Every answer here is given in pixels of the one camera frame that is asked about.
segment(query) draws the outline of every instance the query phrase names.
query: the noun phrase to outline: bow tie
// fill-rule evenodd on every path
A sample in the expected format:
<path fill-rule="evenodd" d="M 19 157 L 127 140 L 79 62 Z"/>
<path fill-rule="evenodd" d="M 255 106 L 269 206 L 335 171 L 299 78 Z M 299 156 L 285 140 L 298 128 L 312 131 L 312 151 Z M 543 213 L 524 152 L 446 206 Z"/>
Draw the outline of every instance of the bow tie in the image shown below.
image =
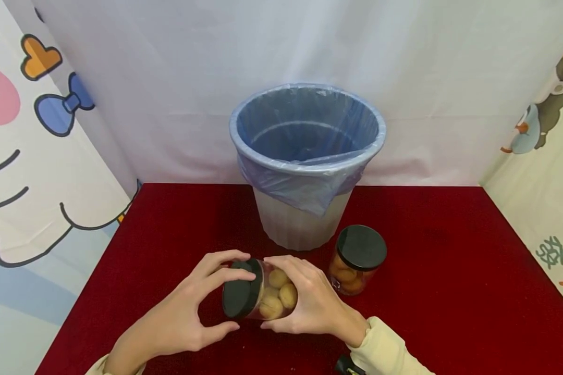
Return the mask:
<path fill-rule="evenodd" d="M 44 94 L 35 100 L 35 114 L 46 130 L 66 137 L 75 123 L 75 111 L 92 110 L 94 103 L 75 72 L 69 75 L 69 95 Z"/>

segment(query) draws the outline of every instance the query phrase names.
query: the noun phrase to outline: garbage bin liner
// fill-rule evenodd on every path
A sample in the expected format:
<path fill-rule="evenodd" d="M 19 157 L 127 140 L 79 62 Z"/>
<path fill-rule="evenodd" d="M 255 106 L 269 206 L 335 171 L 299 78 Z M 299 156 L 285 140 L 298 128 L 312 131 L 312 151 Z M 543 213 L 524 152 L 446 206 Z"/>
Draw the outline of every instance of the garbage bin liner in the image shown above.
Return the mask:
<path fill-rule="evenodd" d="M 384 145 L 386 126 L 364 99 L 323 84 L 283 84 L 240 104 L 229 120 L 243 177 L 255 189 L 322 217 Z"/>

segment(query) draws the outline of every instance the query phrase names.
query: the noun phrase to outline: trash can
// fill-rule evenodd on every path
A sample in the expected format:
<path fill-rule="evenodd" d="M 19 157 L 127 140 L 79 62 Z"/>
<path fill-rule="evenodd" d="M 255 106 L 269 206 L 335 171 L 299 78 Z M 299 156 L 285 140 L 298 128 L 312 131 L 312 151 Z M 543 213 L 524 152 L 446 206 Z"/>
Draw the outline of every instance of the trash can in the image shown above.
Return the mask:
<path fill-rule="evenodd" d="M 258 92 L 229 120 L 263 229 L 303 251 L 333 236 L 353 187 L 384 145 L 379 111 L 340 88 L 296 83 Z"/>

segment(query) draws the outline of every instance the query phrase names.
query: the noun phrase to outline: sleeve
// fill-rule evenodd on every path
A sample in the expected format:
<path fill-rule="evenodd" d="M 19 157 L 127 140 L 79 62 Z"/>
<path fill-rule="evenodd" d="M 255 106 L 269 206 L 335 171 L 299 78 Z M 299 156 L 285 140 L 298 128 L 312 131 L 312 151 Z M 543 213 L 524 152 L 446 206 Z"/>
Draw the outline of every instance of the sleeve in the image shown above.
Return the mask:
<path fill-rule="evenodd" d="M 85 375 L 110 375 L 110 374 L 104 373 L 104 364 L 106 363 L 107 358 L 108 358 L 108 355 L 105 355 L 105 356 L 103 356 L 103 358 L 100 358 L 99 361 L 96 362 L 88 370 L 88 372 L 85 373 Z M 140 370 L 138 370 L 138 372 L 136 372 L 136 375 L 142 375 L 142 373 L 144 372 L 144 368 L 146 368 L 146 365 L 142 366 L 140 368 Z"/>
<path fill-rule="evenodd" d="M 350 358 L 368 375 L 429 375 L 429 371 L 407 351 L 405 341 L 377 317 L 368 319 L 365 340 L 358 348 L 348 347 Z"/>

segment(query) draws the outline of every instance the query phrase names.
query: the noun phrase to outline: food jar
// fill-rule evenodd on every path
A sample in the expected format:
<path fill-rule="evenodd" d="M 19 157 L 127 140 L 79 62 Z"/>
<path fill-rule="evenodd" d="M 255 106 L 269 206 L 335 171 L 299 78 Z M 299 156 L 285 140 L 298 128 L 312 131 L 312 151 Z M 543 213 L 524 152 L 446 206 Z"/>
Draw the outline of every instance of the food jar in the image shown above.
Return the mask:
<path fill-rule="evenodd" d="M 386 254 L 386 242 L 375 230 L 364 225 L 348 226 L 338 236 L 329 264 L 329 281 L 337 292 L 357 295 L 363 292 Z"/>
<path fill-rule="evenodd" d="M 223 312 L 227 317 L 273 320 L 290 315 L 296 307 L 298 292 L 281 269 L 257 259 L 235 261 L 231 268 L 243 268 L 256 278 L 223 284 Z"/>

